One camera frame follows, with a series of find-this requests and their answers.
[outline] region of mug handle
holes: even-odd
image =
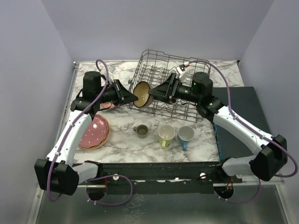
[[[183,143],[183,151],[186,151],[187,150],[187,142],[184,141]]]
[[[162,148],[165,148],[165,146],[166,146],[166,141],[163,140],[163,142],[162,142]]]

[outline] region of gray floor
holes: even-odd
[[[234,200],[256,193],[257,186],[235,187]],[[283,209],[274,185],[262,186],[259,198],[247,204],[231,204],[216,195],[134,195],[125,205],[108,207],[87,203],[85,188],[73,196],[51,203],[43,195],[38,224],[284,224]],[[120,202],[126,196],[106,196],[105,202]]]

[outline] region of gray wall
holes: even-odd
[[[288,140],[299,161],[299,1],[276,0],[240,62],[246,85],[255,87],[274,135]],[[291,160],[284,174],[294,170]],[[286,178],[286,189],[299,220],[299,175]]]
[[[145,49],[241,59],[273,0],[42,0],[76,61]]]
[[[73,64],[39,0],[0,1],[0,223],[26,223]]]

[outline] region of pink bowl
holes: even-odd
[[[91,148],[99,145],[106,138],[108,130],[108,121],[101,115],[96,114],[84,132],[79,147]]]

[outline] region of blue handled mug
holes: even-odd
[[[183,126],[178,131],[178,142],[184,151],[187,150],[187,143],[194,138],[194,130],[189,126]]]

